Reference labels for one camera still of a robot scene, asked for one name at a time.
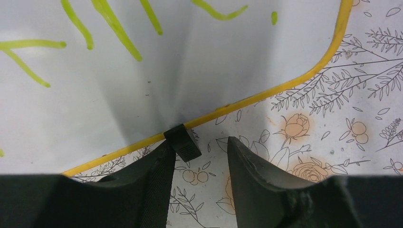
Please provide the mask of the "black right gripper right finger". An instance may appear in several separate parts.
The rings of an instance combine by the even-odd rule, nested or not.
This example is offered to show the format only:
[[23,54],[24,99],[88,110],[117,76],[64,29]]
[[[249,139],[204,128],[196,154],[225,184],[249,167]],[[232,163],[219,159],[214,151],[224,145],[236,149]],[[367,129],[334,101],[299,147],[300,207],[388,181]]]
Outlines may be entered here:
[[400,228],[403,179],[336,175],[314,183],[264,160],[238,138],[227,156],[240,228]]

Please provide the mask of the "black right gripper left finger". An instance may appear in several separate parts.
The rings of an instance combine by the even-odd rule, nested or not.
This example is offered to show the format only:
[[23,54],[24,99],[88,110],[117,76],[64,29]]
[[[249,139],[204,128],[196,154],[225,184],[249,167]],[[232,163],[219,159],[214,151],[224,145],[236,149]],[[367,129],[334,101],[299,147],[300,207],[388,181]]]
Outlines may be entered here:
[[59,174],[1,175],[3,228],[164,228],[175,152],[163,142],[97,182]]

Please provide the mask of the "yellow framed whiteboard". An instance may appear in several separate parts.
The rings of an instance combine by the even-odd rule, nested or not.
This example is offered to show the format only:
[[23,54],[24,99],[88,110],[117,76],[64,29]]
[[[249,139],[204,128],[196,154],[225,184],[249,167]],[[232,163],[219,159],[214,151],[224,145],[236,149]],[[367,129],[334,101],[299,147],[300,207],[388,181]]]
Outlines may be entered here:
[[85,171],[295,87],[351,0],[3,0],[0,172]]

